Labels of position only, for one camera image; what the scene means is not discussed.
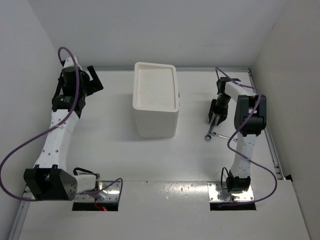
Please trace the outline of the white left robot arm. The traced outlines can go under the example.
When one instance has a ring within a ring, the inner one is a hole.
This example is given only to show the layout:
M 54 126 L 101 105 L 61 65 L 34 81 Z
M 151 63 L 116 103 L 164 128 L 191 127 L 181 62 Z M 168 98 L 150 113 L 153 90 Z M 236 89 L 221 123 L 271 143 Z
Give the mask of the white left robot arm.
M 63 62 L 52 98 L 51 127 L 33 168 L 23 179 L 37 201 L 72 201 L 77 194 L 97 189 L 98 174 L 67 172 L 67 153 L 72 133 L 86 105 L 86 97 L 103 90 L 93 66 L 83 71 L 76 57 Z

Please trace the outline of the long silver ratchet wrench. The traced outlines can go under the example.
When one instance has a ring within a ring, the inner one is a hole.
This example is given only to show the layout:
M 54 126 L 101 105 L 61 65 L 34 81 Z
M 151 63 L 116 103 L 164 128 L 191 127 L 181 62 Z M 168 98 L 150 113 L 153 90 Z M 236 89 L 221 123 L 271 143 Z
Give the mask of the long silver ratchet wrench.
M 204 136 L 204 139 L 206 142 L 210 142 L 212 140 L 214 127 L 215 127 L 215 121 L 213 120 L 212 123 L 210 124 L 207 134 Z

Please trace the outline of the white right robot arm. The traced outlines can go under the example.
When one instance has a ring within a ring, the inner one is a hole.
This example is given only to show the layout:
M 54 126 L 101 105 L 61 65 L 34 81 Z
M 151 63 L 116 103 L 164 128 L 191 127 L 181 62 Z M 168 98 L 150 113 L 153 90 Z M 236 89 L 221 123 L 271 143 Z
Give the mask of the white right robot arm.
M 263 94 L 248 91 L 238 78 L 220 77 L 216 85 L 217 98 L 211 101 L 208 113 L 210 129 L 205 139 L 209 141 L 213 135 L 213 128 L 227 119 L 229 102 L 234 100 L 236 107 L 233 122 L 237 145 L 224 189 L 229 193 L 246 192 L 251 183 L 250 160 L 254 146 L 267 125 L 267 98 Z

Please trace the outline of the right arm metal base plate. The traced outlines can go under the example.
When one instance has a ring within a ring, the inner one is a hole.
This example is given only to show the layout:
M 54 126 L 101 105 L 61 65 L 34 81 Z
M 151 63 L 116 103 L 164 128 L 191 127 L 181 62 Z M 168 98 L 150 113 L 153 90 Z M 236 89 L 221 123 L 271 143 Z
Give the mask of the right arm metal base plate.
M 255 200 L 252 185 L 249 186 L 248 190 L 240 192 L 228 192 L 224 189 L 225 185 L 224 182 L 221 185 L 221 183 L 217 181 L 207 183 L 210 203 L 242 203 L 253 202 Z

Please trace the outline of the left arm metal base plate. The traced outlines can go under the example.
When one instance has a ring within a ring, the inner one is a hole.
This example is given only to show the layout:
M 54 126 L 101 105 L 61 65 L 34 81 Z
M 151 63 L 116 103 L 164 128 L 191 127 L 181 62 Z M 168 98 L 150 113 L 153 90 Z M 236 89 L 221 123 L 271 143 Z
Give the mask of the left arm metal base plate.
M 121 180 L 116 182 L 100 180 L 97 189 L 103 190 L 98 194 L 77 194 L 74 203 L 93 204 L 96 201 L 97 203 L 103 204 L 116 204 L 119 202 L 122 192 L 122 182 Z

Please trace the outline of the short silver ratchet wrench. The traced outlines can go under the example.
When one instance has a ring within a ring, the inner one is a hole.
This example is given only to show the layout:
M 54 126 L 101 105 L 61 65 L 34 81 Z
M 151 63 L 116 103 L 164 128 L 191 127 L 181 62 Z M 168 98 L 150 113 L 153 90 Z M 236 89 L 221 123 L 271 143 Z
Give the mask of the short silver ratchet wrench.
M 212 136 L 213 136 L 213 137 L 222 138 L 222 139 L 229 139 L 228 136 L 224 136 L 224 135 L 218 134 L 218 133 L 216 133 L 216 132 L 213 132 L 213 133 L 212 133 Z

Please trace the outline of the white drawer cabinet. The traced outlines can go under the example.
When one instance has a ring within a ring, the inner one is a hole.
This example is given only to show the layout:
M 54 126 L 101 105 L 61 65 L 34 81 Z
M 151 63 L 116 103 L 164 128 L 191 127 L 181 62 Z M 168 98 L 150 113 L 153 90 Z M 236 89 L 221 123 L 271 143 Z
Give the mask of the white drawer cabinet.
M 176 67 L 170 64 L 136 62 L 132 108 L 142 138 L 173 138 L 180 102 Z

